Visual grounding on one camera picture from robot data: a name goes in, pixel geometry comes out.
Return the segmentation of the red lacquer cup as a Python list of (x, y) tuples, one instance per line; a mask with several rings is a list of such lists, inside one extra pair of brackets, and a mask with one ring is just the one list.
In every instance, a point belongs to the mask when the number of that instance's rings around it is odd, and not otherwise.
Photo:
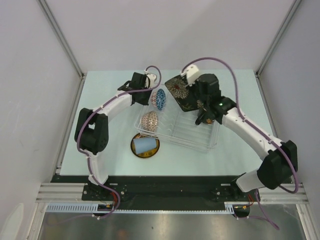
[(209, 118), (205, 114), (200, 114), (197, 119), (195, 120), (195, 124), (198, 126), (200, 124), (206, 124), (206, 125), (211, 125), (215, 122), (214, 119)]

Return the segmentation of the blue patterned bowl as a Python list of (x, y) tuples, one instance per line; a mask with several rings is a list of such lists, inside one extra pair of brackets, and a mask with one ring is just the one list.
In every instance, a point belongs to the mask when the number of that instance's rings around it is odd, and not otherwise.
[(165, 108), (167, 102), (167, 96), (162, 88), (157, 89), (151, 94), (151, 104), (154, 108), (162, 111)]

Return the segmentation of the black floral square plate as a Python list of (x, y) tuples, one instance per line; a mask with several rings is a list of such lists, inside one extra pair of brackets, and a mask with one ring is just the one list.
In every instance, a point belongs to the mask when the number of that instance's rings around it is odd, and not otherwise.
[(197, 98), (196, 87), (189, 86), (185, 77), (174, 76), (164, 83), (183, 112), (191, 112), (204, 108), (204, 103)]

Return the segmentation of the brown patterned bowl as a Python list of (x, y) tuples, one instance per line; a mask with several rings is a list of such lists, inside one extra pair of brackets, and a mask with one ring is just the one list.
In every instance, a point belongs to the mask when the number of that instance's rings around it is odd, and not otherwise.
[(143, 130), (155, 132), (158, 126), (158, 114), (156, 111), (149, 111), (140, 118), (140, 124)]

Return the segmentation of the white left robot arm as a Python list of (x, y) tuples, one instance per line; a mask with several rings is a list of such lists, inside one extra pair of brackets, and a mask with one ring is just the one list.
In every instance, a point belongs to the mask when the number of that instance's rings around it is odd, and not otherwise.
[(88, 161), (89, 181), (95, 184), (93, 194), (100, 200), (110, 196), (111, 188), (105, 184), (109, 174), (98, 155), (109, 142), (109, 123), (121, 111), (134, 105), (147, 106), (156, 85), (157, 76), (145, 71), (134, 72), (131, 80), (121, 85), (106, 103), (94, 108), (82, 108), (79, 112), (74, 140), (77, 150)]

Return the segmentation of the white wire dish rack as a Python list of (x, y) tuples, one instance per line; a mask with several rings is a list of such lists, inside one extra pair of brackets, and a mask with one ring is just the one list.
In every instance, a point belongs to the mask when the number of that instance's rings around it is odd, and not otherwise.
[[(144, 136), (155, 137), (164, 142), (203, 152), (215, 148), (218, 143), (220, 125), (217, 122), (196, 125), (197, 110), (182, 111), (164, 84), (158, 88), (165, 92), (165, 105), (162, 110), (158, 110), (150, 100), (148, 105), (142, 106), (134, 125), (137, 131)], [(142, 117), (152, 111), (156, 112), (158, 123), (154, 131), (149, 131), (143, 127)]]

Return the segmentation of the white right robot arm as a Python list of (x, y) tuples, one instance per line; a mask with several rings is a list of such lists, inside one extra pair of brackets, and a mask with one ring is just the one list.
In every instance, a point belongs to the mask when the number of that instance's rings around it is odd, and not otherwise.
[(209, 117), (227, 127), (244, 140), (262, 163), (256, 170), (240, 175), (230, 188), (231, 196), (242, 201), (249, 191), (266, 187), (274, 190), (293, 177), (298, 183), (298, 149), (291, 140), (284, 142), (255, 125), (240, 109), (239, 101), (221, 94), (218, 78), (212, 73), (200, 74), (191, 84), (201, 109), (201, 117)]

